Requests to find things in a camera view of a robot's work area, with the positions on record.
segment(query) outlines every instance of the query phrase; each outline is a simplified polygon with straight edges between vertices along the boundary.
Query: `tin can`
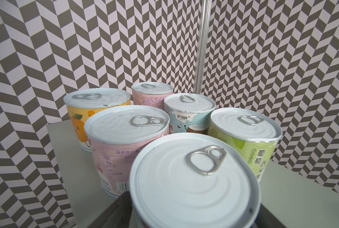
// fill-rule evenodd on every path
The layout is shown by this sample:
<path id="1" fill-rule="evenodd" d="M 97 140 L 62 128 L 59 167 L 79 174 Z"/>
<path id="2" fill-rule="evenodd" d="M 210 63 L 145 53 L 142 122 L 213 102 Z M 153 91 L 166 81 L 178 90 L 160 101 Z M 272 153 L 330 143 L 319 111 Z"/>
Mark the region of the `tin can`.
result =
<path id="1" fill-rule="evenodd" d="M 130 173 L 144 227 L 249 228 L 260 208 L 256 177 L 239 153 L 208 135 L 179 133 L 148 144 Z"/>
<path id="2" fill-rule="evenodd" d="M 169 133 L 193 132 L 207 134 L 210 114 L 215 102 L 195 93 L 176 93 L 164 99 L 164 108 L 168 113 Z"/>
<path id="3" fill-rule="evenodd" d="M 78 143 L 85 151 L 90 150 L 90 143 L 83 125 L 90 116 L 102 110 L 130 105 L 130 94 L 121 89 L 97 88 L 74 91 L 63 98 L 68 115 L 78 137 Z"/>
<path id="4" fill-rule="evenodd" d="M 220 108 L 211 114 L 210 136 L 231 145 L 261 180 L 282 129 L 273 119 L 243 108 Z"/>
<path id="5" fill-rule="evenodd" d="M 147 105 L 164 110 L 163 100 L 173 94 L 173 87 L 160 82 L 141 82 L 131 86 L 135 105 Z"/>
<path id="6" fill-rule="evenodd" d="M 87 120 L 84 130 L 108 194 L 117 197 L 129 189 L 135 157 L 148 143 L 168 134 L 169 120 L 163 110 L 142 105 L 110 108 Z"/>

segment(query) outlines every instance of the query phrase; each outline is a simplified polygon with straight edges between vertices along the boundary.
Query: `chrome rod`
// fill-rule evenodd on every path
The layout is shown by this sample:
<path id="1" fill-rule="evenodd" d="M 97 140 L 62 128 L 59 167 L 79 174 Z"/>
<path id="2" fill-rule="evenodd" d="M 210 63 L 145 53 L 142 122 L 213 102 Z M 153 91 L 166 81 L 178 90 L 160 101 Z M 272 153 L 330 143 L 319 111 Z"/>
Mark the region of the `chrome rod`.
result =
<path id="1" fill-rule="evenodd" d="M 202 10 L 201 10 L 201 19 L 200 19 L 200 29 L 199 29 L 199 41 L 197 44 L 197 56 L 196 56 L 194 88 L 193 88 L 193 93 L 197 93 L 197 94 L 201 93 L 202 78 L 204 76 L 205 55 L 206 55 L 206 47 L 208 45 L 208 29 L 209 29 L 211 8 L 212 8 L 212 1 L 203 0 Z"/>

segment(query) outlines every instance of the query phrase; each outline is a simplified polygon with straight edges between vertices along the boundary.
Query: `pink can label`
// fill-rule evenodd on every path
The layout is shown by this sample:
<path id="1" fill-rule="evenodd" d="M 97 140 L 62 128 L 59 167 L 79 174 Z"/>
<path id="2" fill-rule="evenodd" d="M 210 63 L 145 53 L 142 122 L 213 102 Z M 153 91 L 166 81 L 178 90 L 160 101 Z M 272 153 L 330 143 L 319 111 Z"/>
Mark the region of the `pink can label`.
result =
<path id="1" fill-rule="evenodd" d="M 133 102 L 135 105 L 152 106 L 164 110 L 164 99 L 173 94 L 173 92 L 166 94 L 142 94 L 133 90 Z"/>
<path id="2" fill-rule="evenodd" d="M 96 169 L 104 190 L 117 196 L 128 191 L 130 169 L 136 156 L 147 144 L 164 135 L 168 135 L 168 127 L 156 137 L 133 144 L 111 145 L 89 139 Z"/>

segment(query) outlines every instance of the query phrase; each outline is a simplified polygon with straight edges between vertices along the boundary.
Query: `green can label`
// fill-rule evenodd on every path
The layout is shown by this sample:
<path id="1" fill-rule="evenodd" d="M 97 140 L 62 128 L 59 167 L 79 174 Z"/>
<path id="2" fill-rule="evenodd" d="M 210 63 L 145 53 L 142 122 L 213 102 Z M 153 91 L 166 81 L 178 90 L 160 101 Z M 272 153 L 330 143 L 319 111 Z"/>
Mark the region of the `green can label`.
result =
<path id="1" fill-rule="evenodd" d="M 277 142 L 249 142 L 237 139 L 219 130 L 212 122 L 210 123 L 208 135 L 220 139 L 233 147 L 251 167 L 257 180 L 261 180 Z"/>

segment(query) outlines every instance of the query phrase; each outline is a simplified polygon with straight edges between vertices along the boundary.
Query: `gray table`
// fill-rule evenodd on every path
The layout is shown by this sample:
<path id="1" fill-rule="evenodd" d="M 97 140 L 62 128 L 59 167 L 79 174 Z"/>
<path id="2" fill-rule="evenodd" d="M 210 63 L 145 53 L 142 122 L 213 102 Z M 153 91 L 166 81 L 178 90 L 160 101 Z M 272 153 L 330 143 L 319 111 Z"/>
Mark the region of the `gray table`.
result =
<path id="1" fill-rule="evenodd" d="M 101 188 L 92 155 L 82 150 L 70 120 L 48 125 L 64 186 L 79 228 L 91 224 L 115 200 Z M 263 174 L 262 203 L 287 228 L 339 227 L 339 194 L 270 162 Z M 135 228 L 131 217 L 130 228 Z"/>

